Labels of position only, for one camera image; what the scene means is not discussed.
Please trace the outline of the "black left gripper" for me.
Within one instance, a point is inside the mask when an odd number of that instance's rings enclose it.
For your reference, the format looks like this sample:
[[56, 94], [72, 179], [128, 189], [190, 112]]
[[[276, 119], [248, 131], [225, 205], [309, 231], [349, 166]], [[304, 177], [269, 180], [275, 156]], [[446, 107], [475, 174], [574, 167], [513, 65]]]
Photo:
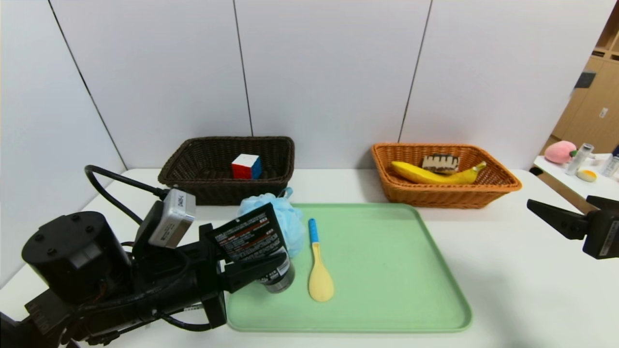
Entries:
[[[179, 247], [187, 256], [189, 267], [181, 272], [179, 282], [158, 295], [157, 306], [152, 311], [155, 319], [182, 330], [212, 330], [226, 323], [223, 291], [234, 293], [254, 281], [270, 285], [281, 278], [278, 268], [288, 261], [284, 252], [235, 261], [219, 274], [218, 251], [207, 239], [207, 233], [213, 229], [211, 223], [201, 225], [198, 242]], [[190, 324], [173, 317], [194, 304], [203, 306], [206, 324]]]

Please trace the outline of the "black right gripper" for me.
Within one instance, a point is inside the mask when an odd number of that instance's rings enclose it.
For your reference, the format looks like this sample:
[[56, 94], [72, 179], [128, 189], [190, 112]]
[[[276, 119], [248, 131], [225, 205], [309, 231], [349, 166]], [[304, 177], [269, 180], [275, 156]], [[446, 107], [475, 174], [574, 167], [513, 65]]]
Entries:
[[586, 202], [598, 209], [584, 214], [567, 211], [536, 200], [527, 208], [568, 240], [583, 240], [582, 251], [594, 259], [619, 257], [619, 202], [588, 196]]

